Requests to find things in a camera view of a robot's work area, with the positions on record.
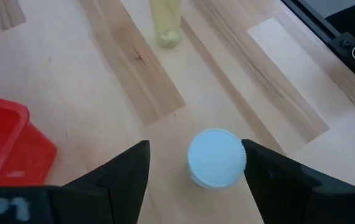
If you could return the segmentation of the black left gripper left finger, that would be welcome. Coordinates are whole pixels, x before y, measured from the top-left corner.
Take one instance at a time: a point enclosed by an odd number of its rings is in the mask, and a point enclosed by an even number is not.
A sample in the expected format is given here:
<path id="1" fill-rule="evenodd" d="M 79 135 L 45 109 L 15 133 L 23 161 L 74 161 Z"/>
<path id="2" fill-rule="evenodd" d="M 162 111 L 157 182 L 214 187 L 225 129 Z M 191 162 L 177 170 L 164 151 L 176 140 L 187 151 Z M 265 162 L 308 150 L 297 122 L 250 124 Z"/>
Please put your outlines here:
<path id="1" fill-rule="evenodd" d="M 137 224 L 146 192 L 150 143 L 140 141 L 50 192 L 55 224 Z"/>

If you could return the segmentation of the pill bottle with pale blue cap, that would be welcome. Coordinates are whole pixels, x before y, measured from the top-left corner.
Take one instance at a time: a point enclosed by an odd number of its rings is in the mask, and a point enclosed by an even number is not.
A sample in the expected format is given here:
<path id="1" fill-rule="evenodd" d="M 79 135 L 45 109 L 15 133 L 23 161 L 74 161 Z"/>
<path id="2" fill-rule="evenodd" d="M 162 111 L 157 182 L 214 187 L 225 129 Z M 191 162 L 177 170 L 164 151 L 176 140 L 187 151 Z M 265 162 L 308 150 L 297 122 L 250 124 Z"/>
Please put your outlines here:
<path id="1" fill-rule="evenodd" d="M 187 168 L 194 183 L 205 189 L 223 189 L 236 184 L 247 166 L 241 141 L 224 129 L 198 133 L 187 149 Z"/>

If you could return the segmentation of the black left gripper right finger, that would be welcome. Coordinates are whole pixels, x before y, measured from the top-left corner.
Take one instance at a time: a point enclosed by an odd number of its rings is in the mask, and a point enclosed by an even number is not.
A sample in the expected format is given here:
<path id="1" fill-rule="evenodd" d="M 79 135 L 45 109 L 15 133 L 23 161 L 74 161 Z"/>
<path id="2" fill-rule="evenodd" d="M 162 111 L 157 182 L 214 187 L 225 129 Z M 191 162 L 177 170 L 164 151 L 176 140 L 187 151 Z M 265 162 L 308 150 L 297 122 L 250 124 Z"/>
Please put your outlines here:
<path id="1" fill-rule="evenodd" d="M 355 224 L 355 186 L 249 139 L 244 175 L 264 224 Z"/>

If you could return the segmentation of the translucent yellow-green pill bottle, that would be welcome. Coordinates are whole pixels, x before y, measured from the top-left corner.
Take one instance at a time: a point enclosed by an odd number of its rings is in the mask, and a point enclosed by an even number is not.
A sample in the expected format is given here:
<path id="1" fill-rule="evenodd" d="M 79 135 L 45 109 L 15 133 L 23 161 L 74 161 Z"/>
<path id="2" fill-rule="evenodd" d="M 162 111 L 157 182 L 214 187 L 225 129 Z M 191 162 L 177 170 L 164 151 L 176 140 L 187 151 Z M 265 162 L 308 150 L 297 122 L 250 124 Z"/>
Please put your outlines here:
<path id="1" fill-rule="evenodd" d="M 172 49 L 181 41 L 182 0 L 149 0 L 156 43 Z"/>

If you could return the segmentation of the red plastic basket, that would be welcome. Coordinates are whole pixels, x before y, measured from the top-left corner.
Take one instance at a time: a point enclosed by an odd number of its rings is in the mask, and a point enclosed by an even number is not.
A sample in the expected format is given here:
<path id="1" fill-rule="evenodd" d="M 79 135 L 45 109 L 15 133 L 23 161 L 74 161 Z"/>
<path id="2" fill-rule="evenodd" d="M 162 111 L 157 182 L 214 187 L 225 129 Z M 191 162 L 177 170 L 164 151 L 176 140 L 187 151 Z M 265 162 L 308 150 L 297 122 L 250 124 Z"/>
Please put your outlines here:
<path id="1" fill-rule="evenodd" d="M 56 155 L 27 107 L 0 98 L 0 186 L 43 185 Z"/>

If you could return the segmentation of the black metal table frame rail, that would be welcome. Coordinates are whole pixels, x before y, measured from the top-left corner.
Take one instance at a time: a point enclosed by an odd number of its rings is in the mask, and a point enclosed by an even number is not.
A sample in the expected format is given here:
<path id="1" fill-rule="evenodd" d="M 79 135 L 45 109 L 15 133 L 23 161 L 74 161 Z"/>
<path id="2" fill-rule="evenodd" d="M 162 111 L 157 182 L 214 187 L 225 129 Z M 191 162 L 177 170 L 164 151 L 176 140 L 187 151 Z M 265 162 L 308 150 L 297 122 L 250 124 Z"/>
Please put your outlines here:
<path id="1" fill-rule="evenodd" d="M 321 0 L 314 7 L 309 0 L 281 0 L 354 73 L 355 2 L 340 6 L 334 0 Z"/>

